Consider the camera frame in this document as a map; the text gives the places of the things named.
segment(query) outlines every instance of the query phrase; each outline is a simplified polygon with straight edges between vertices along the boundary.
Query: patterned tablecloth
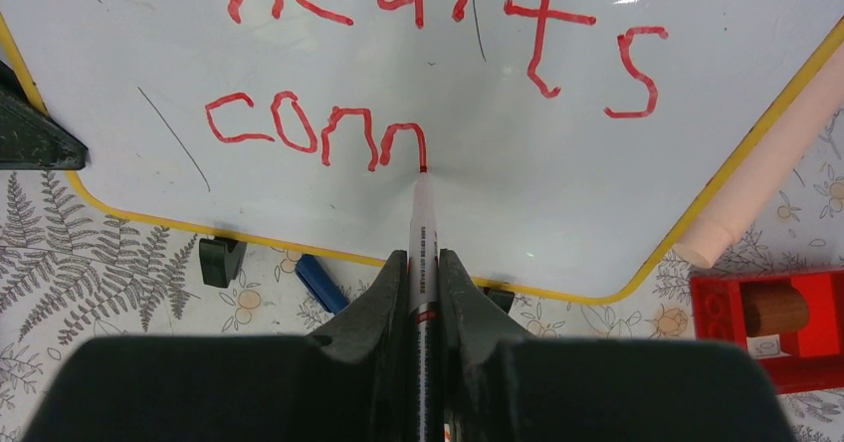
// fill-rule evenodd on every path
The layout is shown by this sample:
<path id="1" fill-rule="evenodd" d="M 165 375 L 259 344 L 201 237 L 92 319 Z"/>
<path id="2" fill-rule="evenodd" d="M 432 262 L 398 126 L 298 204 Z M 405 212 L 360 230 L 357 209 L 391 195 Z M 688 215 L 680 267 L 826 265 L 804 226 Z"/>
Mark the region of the patterned tablecloth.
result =
<path id="1" fill-rule="evenodd" d="M 844 116 L 838 123 L 844 126 Z M 833 118 L 718 271 L 844 266 L 842 149 L 844 128 Z M 297 253 L 250 245 L 237 281 L 218 290 L 201 284 L 200 235 L 104 215 L 62 173 L 0 172 L 0 182 L 7 197 L 0 215 L 0 442 L 20 437 L 62 361 L 90 337 L 304 333 L 329 319 L 293 274 Z M 378 271 L 324 263 L 352 299 Z M 689 266 L 669 254 L 616 304 L 518 295 L 511 316 L 544 337 L 692 338 L 688 274 Z M 751 351 L 769 353 L 771 346 Z M 799 440 L 844 441 L 844 390 L 780 400 Z M 658 423 L 660 408 L 653 410 Z"/>

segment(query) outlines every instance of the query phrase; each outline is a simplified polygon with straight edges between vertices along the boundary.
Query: black plastic clip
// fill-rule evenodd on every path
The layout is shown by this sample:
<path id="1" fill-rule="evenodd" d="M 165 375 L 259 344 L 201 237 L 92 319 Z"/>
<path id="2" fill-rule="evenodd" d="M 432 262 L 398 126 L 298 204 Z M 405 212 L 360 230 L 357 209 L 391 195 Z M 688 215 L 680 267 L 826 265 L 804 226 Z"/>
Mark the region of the black plastic clip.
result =
<path id="1" fill-rule="evenodd" d="M 240 271 L 245 253 L 246 243 L 243 241 L 219 236 L 213 240 L 199 240 L 202 282 L 215 288 L 228 288 Z"/>
<path id="2" fill-rule="evenodd" d="M 483 288 L 482 291 L 487 298 L 493 300 L 503 312 L 509 314 L 510 308 L 513 307 L 513 300 L 516 298 L 516 293 L 512 291 L 503 290 L 501 288 Z"/>

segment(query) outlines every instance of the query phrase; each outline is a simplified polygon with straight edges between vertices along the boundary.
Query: yellow whiteboard edge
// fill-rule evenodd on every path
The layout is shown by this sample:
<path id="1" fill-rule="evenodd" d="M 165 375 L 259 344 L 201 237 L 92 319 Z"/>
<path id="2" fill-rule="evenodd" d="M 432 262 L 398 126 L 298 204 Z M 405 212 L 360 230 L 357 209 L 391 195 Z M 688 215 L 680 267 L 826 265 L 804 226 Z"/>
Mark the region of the yellow whiteboard edge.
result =
<path id="1" fill-rule="evenodd" d="M 773 103 L 767 108 L 767 110 L 762 114 L 753 128 L 744 136 L 741 142 L 738 144 L 733 153 L 727 158 L 724 164 L 721 165 L 721 168 L 718 169 L 716 174 L 710 179 L 709 183 L 704 187 L 700 194 L 692 201 L 692 204 L 689 205 L 689 208 L 686 212 L 683 213 L 683 216 L 674 224 L 674 226 L 669 230 L 666 237 L 662 240 L 662 242 L 654 249 L 651 256 L 645 260 L 645 263 L 639 268 L 639 271 L 633 275 L 633 278 L 630 280 L 629 283 L 618 293 L 606 296 L 602 298 L 584 298 L 583 296 L 577 295 L 570 295 L 567 293 L 561 293 L 557 291 L 550 291 L 550 290 L 541 290 L 538 288 L 532 288 L 528 286 L 522 285 L 515 285 L 510 283 L 504 283 L 499 281 L 493 280 L 486 280 L 482 278 L 473 278 L 476 284 L 480 286 L 487 286 L 487 287 L 495 287 L 495 288 L 506 288 L 510 291 L 515 291 L 518 293 L 524 293 L 527 295 L 538 296 L 543 298 L 552 298 L 556 300 L 564 300 L 564 301 L 572 301 L 575 303 L 580 303 L 584 305 L 607 305 L 610 303 L 615 303 L 617 301 L 623 300 L 630 296 L 636 289 L 645 281 L 648 275 L 651 274 L 651 271 L 659 264 L 662 260 L 662 257 L 668 253 L 672 246 L 680 239 L 680 236 L 689 228 L 698 214 L 704 209 L 704 207 L 710 202 L 710 200 L 715 196 L 716 193 L 724 186 L 724 183 L 730 178 L 739 165 L 744 161 L 744 159 L 750 154 L 750 151 L 753 150 L 754 147 L 759 143 L 762 137 L 767 133 L 767 131 L 776 123 L 776 121 L 780 118 L 783 112 L 794 102 L 794 99 L 800 94 L 800 92 L 806 87 L 809 81 L 814 78 L 815 74 L 826 64 L 826 61 L 829 60 L 829 57 L 835 52 L 836 49 L 840 45 L 844 43 L 844 21 L 838 21 L 838 24 L 830 31 L 830 33 L 826 36 L 826 38 L 821 42 L 820 46 L 812 53 L 811 56 L 806 60 L 800 70 L 794 75 L 793 78 L 788 82 L 782 92 L 774 99 Z M 9 31 L 9 28 L 6 26 L 6 21 L 3 19 L 2 14 L 0 14 L 0 46 L 2 46 L 3 50 L 6 52 L 6 55 L 9 56 L 11 60 L 12 69 L 15 71 L 15 74 L 18 77 L 18 81 L 20 81 L 21 86 L 24 89 L 24 93 L 29 99 L 30 103 L 38 109 L 39 111 L 47 114 L 47 107 L 44 104 L 44 100 L 41 97 L 41 94 L 38 92 L 38 88 L 35 84 L 35 81 L 32 79 L 32 75 L 29 73 L 29 70 L 24 63 L 23 57 L 21 56 L 20 51 L 18 50 L 17 45 L 15 44 L 14 39 L 12 39 L 12 34 Z M 248 243 L 256 243 L 259 245 L 266 245 L 274 248 L 282 248 L 294 251 L 301 251 L 304 253 L 311 253 L 318 256 L 325 256 L 328 258 L 338 258 L 340 260 L 350 261 L 353 263 L 361 263 L 364 265 L 369 266 L 382 266 L 384 261 L 379 260 L 377 258 L 369 258 L 366 256 L 354 255 L 351 253 L 344 253 L 340 251 L 329 250 L 325 248 L 316 248 L 307 245 L 300 245 L 297 243 L 292 243 L 288 241 L 281 241 L 276 240 L 273 238 L 266 238 L 263 236 L 256 236 L 250 235 L 246 233 L 238 233 L 236 231 L 229 231 L 223 230 L 219 228 L 213 228 L 210 226 L 203 226 L 197 225 L 194 223 L 188 223 L 183 221 L 177 220 L 170 220 L 167 218 L 160 218 L 157 216 L 145 215 L 142 213 L 134 213 L 131 211 L 120 210 L 117 208 L 112 208 L 101 201 L 97 200 L 93 195 L 90 194 L 88 189 L 85 187 L 79 175 L 75 171 L 67 171 L 65 172 L 68 180 L 71 183 L 71 186 L 76 190 L 76 192 L 91 206 L 99 209 L 103 213 L 111 214 L 120 218 L 125 218 L 128 220 L 139 221 L 141 223 L 146 223 L 150 225 L 163 225 L 169 226 L 171 228 L 177 228 L 185 231 L 192 231 L 194 233 L 206 234 L 206 235 L 214 235 L 214 236 L 223 236 L 227 238 L 234 238 L 236 240 L 245 241 Z"/>

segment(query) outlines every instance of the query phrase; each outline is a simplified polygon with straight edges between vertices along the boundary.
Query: blue marker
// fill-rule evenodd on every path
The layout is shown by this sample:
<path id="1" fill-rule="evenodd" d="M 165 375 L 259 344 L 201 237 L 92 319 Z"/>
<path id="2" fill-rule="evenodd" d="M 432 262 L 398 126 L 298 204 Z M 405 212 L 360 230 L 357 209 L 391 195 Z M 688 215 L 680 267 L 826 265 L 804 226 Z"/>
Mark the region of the blue marker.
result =
<path id="1" fill-rule="evenodd" d="M 314 255 L 302 255 L 296 263 L 296 276 L 327 312 L 336 315 L 348 306 L 348 298 L 331 280 Z"/>

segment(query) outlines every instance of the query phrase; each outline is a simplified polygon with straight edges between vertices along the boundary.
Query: fern leaf print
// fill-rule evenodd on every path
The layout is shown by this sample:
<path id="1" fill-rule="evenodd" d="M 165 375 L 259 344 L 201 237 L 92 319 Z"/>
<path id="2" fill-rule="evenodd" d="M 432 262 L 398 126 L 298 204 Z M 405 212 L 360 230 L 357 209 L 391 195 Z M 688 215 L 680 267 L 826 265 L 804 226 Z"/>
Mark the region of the fern leaf print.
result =
<path id="1" fill-rule="evenodd" d="M 195 297 L 185 291 L 184 275 L 193 247 L 196 245 L 196 238 L 197 235 L 193 235 L 193 238 L 164 265 L 164 271 L 158 274 L 158 280 L 167 288 L 170 309 L 178 320 L 182 319 L 188 300 Z"/>
<path id="2" fill-rule="evenodd" d="M 59 330 L 59 343 L 68 345 L 94 321 L 128 311 L 126 302 L 136 310 L 141 292 L 142 287 L 134 273 L 114 266 L 106 267 L 102 289 L 94 293 L 93 299 L 87 298 L 79 303 L 65 318 L 65 328 Z"/>
<path id="3" fill-rule="evenodd" d="M 149 331 L 149 322 L 152 321 L 152 313 L 158 305 L 166 298 L 161 285 L 151 278 L 141 278 L 141 296 L 138 302 L 138 314 L 140 325 L 144 332 Z"/>
<path id="4" fill-rule="evenodd" d="M 70 303 L 91 297 L 100 287 L 100 275 L 93 267 L 93 261 L 83 258 L 62 262 L 50 291 L 41 297 L 27 316 L 20 329 L 18 340 L 31 331 L 35 325 L 53 314 L 65 310 Z"/>
<path id="5" fill-rule="evenodd" d="M 3 228 L 2 240 L 9 246 L 30 248 L 44 241 L 44 228 L 38 226 L 41 217 L 35 216 L 35 205 L 18 182 L 16 171 L 9 176 L 6 216 L 8 220 Z"/>
<path id="6" fill-rule="evenodd" d="M 91 218 L 79 217 L 75 213 L 84 206 L 77 202 L 77 196 L 68 191 L 53 171 L 42 172 L 42 190 L 44 211 L 47 212 L 47 244 L 54 250 L 73 253 L 76 250 L 91 248 L 85 241 L 97 232 L 84 226 L 94 222 Z"/>
<path id="7" fill-rule="evenodd" d="M 41 280 L 54 276 L 54 266 L 58 263 L 56 255 L 47 250 L 24 252 L 24 257 L 0 288 L 0 314 L 9 309 L 19 298 L 31 295 L 36 288 L 41 288 Z"/>
<path id="8" fill-rule="evenodd" d="M 129 268 L 136 273 L 149 276 L 161 271 L 169 237 L 170 229 L 166 226 L 153 228 L 149 236 L 146 237 L 146 242 L 140 244 L 137 257 L 129 265 Z"/>
<path id="9" fill-rule="evenodd" d="M 20 259 L 20 251 L 0 247 L 0 277 L 9 275 L 15 271 L 15 264 Z"/>
<path id="10" fill-rule="evenodd" d="M 100 230 L 98 243 L 94 243 L 92 253 L 109 265 L 129 266 L 138 254 L 132 248 L 140 246 L 140 242 L 131 237 L 139 236 L 140 232 L 128 223 L 129 220 L 108 215 L 103 224 L 110 229 Z"/>

